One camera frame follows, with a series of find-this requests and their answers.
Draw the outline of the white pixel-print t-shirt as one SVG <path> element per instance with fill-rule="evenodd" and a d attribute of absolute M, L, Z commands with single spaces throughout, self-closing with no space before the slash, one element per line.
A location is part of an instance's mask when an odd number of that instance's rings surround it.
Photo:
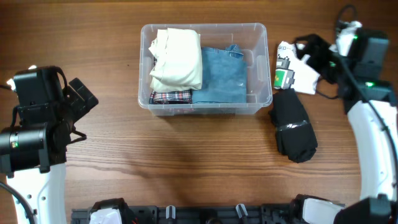
<path fill-rule="evenodd" d="M 303 50 L 304 44 L 290 44 L 282 41 L 277 48 L 277 61 L 274 78 L 275 89 L 291 89 L 296 92 L 314 95 L 320 74 L 306 64 L 309 55 L 302 59 L 297 51 Z"/>

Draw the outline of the clear plastic storage container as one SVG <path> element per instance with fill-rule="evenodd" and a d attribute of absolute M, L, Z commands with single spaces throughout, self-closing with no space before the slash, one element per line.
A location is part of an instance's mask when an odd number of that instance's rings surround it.
<path fill-rule="evenodd" d="M 147 24 L 138 104 L 156 116 L 255 114 L 272 103 L 261 23 Z"/>

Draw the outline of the black taped garment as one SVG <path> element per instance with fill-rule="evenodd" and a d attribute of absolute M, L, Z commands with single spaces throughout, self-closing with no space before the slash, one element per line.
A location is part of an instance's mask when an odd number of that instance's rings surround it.
<path fill-rule="evenodd" d="M 295 90 L 281 90 L 273 94 L 273 108 L 269 115 L 275 126 L 278 152 L 295 163 L 309 161 L 316 153 L 318 143 Z"/>

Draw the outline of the blue denim jeans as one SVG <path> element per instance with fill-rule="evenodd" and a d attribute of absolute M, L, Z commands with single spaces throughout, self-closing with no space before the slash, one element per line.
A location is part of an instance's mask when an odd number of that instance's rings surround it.
<path fill-rule="evenodd" d="M 203 47 L 201 56 L 202 87 L 193 91 L 192 103 L 245 103 L 248 72 L 240 47 Z"/>

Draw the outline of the plaid flannel shirt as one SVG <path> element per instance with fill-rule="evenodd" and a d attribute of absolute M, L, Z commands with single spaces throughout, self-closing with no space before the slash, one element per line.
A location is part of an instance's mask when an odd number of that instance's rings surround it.
<path fill-rule="evenodd" d="M 152 105 L 192 104 L 192 91 L 184 90 L 167 93 L 153 91 L 150 94 L 149 103 Z"/>

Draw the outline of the beige cloth garment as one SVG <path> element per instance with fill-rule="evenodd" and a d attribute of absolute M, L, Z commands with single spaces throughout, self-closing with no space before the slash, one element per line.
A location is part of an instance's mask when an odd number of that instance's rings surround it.
<path fill-rule="evenodd" d="M 200 90 L 203 64 L 200 35 L 191 29 L 159 29 L 149 51 L 155 58 L 150 87 L 159 93 Z"/>

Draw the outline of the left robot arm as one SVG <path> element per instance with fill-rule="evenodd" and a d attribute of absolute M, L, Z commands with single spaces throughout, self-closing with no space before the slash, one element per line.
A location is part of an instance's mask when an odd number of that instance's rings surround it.
<path fill-rule="evenodd" d="M 66 223 L 67 146 L 72 134 L 86 139 L 75 124 L 98 99 L 53 65 L 19 71 L 8 85 L 19 104 L 1 131 L 1 188 L 13 197 L 18 223 Z"/>

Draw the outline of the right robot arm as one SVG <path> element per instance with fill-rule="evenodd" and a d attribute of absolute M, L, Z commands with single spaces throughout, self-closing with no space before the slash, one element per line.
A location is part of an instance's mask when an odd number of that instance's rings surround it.
<path fill-rule="evenodd" d="M 298 58 L 338 85 L 338 97 L 356 138 L 360 200 L 348 207 L 308 197 L 299 217 L 307 223 L 397 223 L 397 106 L 392 85 L 379 79 L 389 45 L 379 30 L 336 29 L 335 44 L 319 35 L 295 39 Z"/>

